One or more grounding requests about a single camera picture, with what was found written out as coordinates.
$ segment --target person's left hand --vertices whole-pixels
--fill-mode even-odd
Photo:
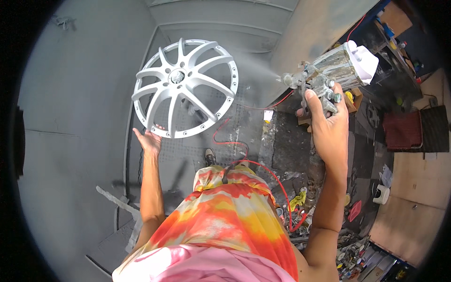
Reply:
[[[164,127],[160,125],[156,125],[160,129],[165,129]],[[136,137],[139,140],[139,143],[141,144],[141,147],[144,150],[145,154],[151,154],[154,156],[158,156],[160,154],[161,150],[161,136],[156,135],[153,132],[150,132],[148,129],[146,129],[146,132],[144,134],[141,134],[138,129],[133,128],[133,132],[136,134]]]

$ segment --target pink fabric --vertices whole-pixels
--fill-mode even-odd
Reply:
[[[274,262],[252,253],[184,244],[136,257],[113,272],[113,281],[294,282],[294,279]]]

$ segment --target person's arm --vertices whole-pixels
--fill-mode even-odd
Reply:
[[[342,99],[338,113],[325,118],[321,102],[312,90],[305,97],[312,113],[312,134],[316,151],[326,164],[326,178],[313,214],[312,229],[304,257],[315,281],[338,281],[335,257],[338,232],[343,222],[348,172],[348,110],[341,85],[332,88]]]
[[[163,191],[161,190],[160,184],[160,172],[158,170],[161,136],[148,130],[142,135],[136,128],[133,128],[133,132],[136,134],[141,147],[144,150],[143,182],[141,184],[139,208],[141,218],[143,219],[143,226],[135,247],[130,254],[125,257],[124,261],[149,241],[166,218],[163,203]]]

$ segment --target white wheel rim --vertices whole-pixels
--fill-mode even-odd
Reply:
[[[198,47],[187,55],[184,55],[185,45],[197,45]],[[174,49],[178,49],[179,53],[177,64],[175,65],[171,64],[166,59],[166,52]],[[195,65],[198,57],[210,49],[215,50],[219,56]],[[158,59],[161,60],[161,67],[149,67],[152,66]],[[208,69],[223,63],[228,64],[230,69],[230,88],[227,88],[217,80],[203,74]],[[141,87],[143,77],[145,76],[155,76],[159,78],[160,81]],[[183,79],[181,81],[175,80],[174,82],[176,77],[178,79],[183,77]],[[233,57],[224,48],[219,46],[216,41],[205,41],[199,39],[185,41],[181,38],[178,43],[171,44],[163,49],[159,48],[158,53],[155,54],[144,65],[143,69],[136,74],[136,78],[135,89],[132,95],[136,115],[144,127],[161,137],[167,138],[189,137],[199,134],[211,127],[227,112],[229,107],[232,105],[238,89],[238,69]],[[214,89],[225,94],[225,101],[217,112],[211,112],[193,94],[194,88],[199,85],[213,87]],[[152,93],[155,94],[152,97],[147,113],[144,113],[139,99]],[[165,131],[155,126],[154,117],[158,106],[167,98],[171,98],[171,102],[169,106],[168,130]],[[208,120],[191,129],[177,131],[175,119],[179,109],[176,107],[181,104],[181,100],[183,98],[188,99],[193,105],[199,108],[208,117]]]

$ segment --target tie-dye shirt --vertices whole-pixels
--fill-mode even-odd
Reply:
[[[269,259],[297,281],[295,255],[268,203],[268,197],[273,204],[275,200],[266,182],[247,167],[236,166],[223,184],[225,172],[220,166],[199,170],[194,192],[130,259],[181,244],[238,250]]]

